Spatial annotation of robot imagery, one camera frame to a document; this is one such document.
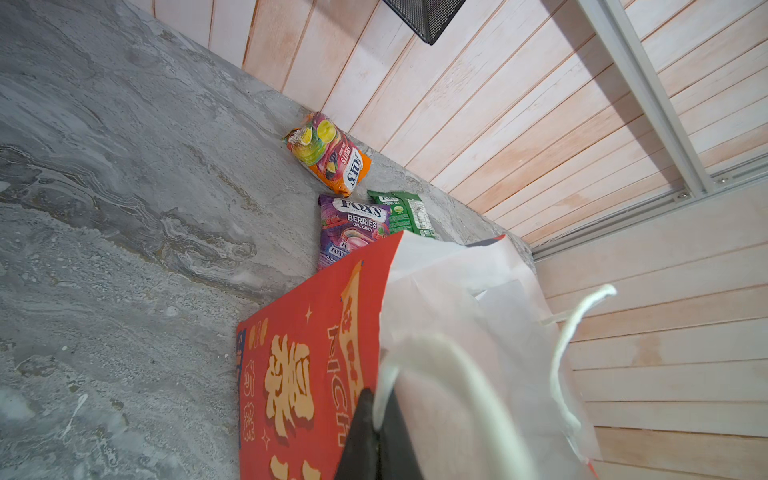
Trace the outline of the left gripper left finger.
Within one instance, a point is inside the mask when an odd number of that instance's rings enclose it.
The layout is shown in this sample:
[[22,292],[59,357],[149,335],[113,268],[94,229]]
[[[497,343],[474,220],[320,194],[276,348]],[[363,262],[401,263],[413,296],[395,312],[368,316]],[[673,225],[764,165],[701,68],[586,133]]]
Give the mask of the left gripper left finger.
[[335,480],[376,480],[378,436],[373,428],[373,393],[362,390],[339,461]]

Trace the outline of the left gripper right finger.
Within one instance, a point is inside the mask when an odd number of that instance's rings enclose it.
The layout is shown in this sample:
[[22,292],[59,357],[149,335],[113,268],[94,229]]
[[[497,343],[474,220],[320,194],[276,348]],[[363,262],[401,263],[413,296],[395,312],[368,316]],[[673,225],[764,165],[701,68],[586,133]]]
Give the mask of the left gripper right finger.
[[424,479],[395,393],[388,400],[380,430],[380,478]]

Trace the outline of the red paper gift bag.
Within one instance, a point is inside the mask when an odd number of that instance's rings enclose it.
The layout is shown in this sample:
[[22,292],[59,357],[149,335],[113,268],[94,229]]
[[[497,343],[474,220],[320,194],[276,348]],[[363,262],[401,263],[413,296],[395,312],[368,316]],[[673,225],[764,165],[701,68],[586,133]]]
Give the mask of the red paper gift bag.
[[506,237],[398,233],[236,330],[244,479],[334,479],[359,396],[395,393],[424,479],[593,479],[595,429],[566,351],[604,285],[553,314]]

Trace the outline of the green snack packet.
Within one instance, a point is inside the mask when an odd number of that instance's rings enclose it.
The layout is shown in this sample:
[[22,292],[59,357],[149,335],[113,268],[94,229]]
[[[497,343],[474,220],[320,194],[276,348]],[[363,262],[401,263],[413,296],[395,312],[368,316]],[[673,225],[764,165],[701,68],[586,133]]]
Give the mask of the green snack packet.
[[374,203],[390,207],[388,226],[391,234],[409,231],[421,237],[437,238],[426,206],[418,195],[405,191],[373,190],[369,190],[368,195]]

